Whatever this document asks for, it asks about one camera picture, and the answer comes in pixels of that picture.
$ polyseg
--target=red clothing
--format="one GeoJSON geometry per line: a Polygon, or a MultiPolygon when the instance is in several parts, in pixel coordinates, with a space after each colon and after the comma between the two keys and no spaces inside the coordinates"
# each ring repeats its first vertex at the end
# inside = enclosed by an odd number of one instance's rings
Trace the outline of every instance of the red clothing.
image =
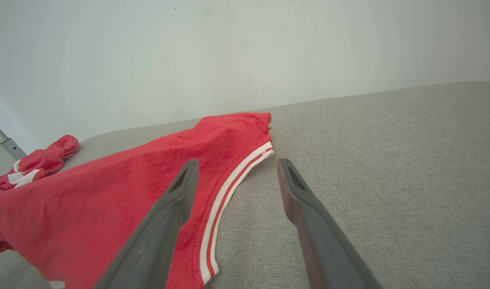
{"type": "MultiPolygon", "coordinates": [[[[79,148],[77,139],[65,135],[45,150],[35,150],[19,159],[10,172],[0,176],[0,193],[54,174],[61,169],[65,159],[70,158],[77,148],[79,148]]],[[[0,235],[0,252],[11,249],[11,245],[3,240],[0,235]]]]}
{"type": "Polygon", "coordinates": [[[199,183],[181,228],[168,288],[202,288],[218,272],[218,224],[245,175],[273,154],[269,113],[203,118],[193,129],[0,194],[4,241],[47,280],[92,288],[189,159],[199,183]]]}

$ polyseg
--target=white stripe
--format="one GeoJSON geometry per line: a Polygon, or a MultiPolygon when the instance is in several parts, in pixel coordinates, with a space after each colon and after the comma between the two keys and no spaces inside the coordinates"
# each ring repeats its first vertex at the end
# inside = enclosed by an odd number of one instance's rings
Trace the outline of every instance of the white stripe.
{"type": "Polygon", "coordinates": [[[211,260],[211,265],[214,269],[214,274],[217,274],[219,269],[218,269],[218,264],[216,262],[215,254],[214,251],[216,249],[216,238],[218,234],[218,226],[220,224],[220,219],[222,217],[222,214],[227,207],[227,204],[230,201],[230,198],[232,197],[232,194],[234,194],[234,191],[238,187],[238,185],[243,181],[245,176],[250,172],[250,170],[255,167],[258,163],[261,163],[264,159],[267,157],[271,156],[274,154],[273,150],[270,150],[266,152],[267,149],[272,148],[272,143],[269,141],[265,143],[264,145],[260,146],[256,150],[254,150],[250,155],[248,155],[241,163],[232,171],[232,173],[229,175],[229,177],[225,180],[223,183],[222,187],[218,191],[218,194],[216,198],[214,199],[214,203],[211,207],[211,212],[209,213],[209,219],[207,220],[206,227],[204,229],[204,236],[202,238],[202,245],[200,248],[200,271],[202,275],[202,280],[204,281],[204,285],[208,283],[208,281],[211,279],[211,274],[209,272],[209,268],[207,266],[207,261],[206,261],[206,254],[207,254],[207,249],[209,244],[209,236],[211,235],[211,228],[214,222],[214,219],[217,218],[217,223],[216,226],[214,227],[214,233],[213,233],[213,238],[211,242],[211,254],[210,254],[210,260],[211,260]],[[239,175],[239,173],[246,167],[246,165],[252,161],[254,158],[256,158],[258,155],[261,155],[260,158],[258,158],[256,161],[250,164],[248,168],[243,172],[243,174],[240,176],[240,178],[234,183],[234,186],[230,189],[229,194],[227,195],[226,199],[223,200],[223,196],[225,195],[225,192],[229,188],[230,184],[234,179],[239,175]],[[222,210],[220,211],[219,215],[216,216],[216,213],[218,211],[218,208],[221,204],[223,203],[222,210]]]}
{"type": "Polygon", "coordinates": [[[16,163],[13,165],[13,170],[15,172],[12,174],[8,174],[8,181],[12,185],[16,185],[15,188],[21,187],[22,185],[25,185],[26,183],[32,182],[34,179],[34,175],[40,171],[40,170],[32,170],[32,172],[29,172],[27,175],[23,175],[24,172],[18,171],[19,163],[20,163],[20,160],[16,161],[16,163]]]}

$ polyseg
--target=gray bed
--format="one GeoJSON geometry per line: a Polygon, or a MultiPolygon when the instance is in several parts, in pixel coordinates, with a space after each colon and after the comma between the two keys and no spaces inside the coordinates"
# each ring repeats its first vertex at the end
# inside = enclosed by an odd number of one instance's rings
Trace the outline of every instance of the gray bed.
{"type": "MultiPolygon", "coordinates": [[[[385,288],[490,288],[490,82],[407,88],[261,110],[275,155],[237,188],[208,288],[307,288],[282,207],[287,157],[385,288]]],[[[192,128],[98,135],[63,170],[192,128]]]]}

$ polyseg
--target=gray fabric surface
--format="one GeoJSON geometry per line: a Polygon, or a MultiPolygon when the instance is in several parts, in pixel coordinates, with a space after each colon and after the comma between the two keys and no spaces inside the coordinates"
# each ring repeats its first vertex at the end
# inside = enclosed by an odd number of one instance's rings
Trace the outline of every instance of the gray fabric surface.
{"type": "Polygon", "coordinates": [[[38,269],[12,250],[0,253],[0,289],[50,289],[38,269]]]}
{"type": "MultiPolygon", "coordinates": [[[[208,288],[307,288],[276,159],[295,164],[386,288],[490,288],[490,82],[332,98],[267,110],[276,155],[237,188],[208,288]]],[[[64,169],[197,120],[81,143],[64,169]]]]}

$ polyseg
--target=striped trim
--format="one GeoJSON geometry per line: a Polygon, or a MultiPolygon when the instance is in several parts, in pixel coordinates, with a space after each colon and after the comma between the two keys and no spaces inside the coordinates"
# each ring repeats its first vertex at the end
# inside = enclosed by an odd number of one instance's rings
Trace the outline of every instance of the striped trim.
{"type": "Polygon", "coordinates": [[[274,151],[270,141],[254,150],[232,171],[218,191],[211,207],[206,228],[204,229],[204,236],[200,248],[200,271],[204,284],[208,283],[208,281],[219,271],[214,256],[218,225],[220,224],[220,219],[222,218],[222,214],[227,207],[232,194],[234,194],[238,185],[253,167],[273,154],[274,151]]]}
{"type": "Polygon", "coordinates": [[[10,184],[16,185],[15,188],[31,183],[34,180],[34,176],[36,175],[36,173],[40,171],[34,169],[31,172],[29,172],[27,175],[24,175],[25,171],[24,172],[19,171],[19,163],[20,163],[20,159],[13,165],[13,170],[15,172],[12,174],[8,174],[8,181],[10,184]]]}

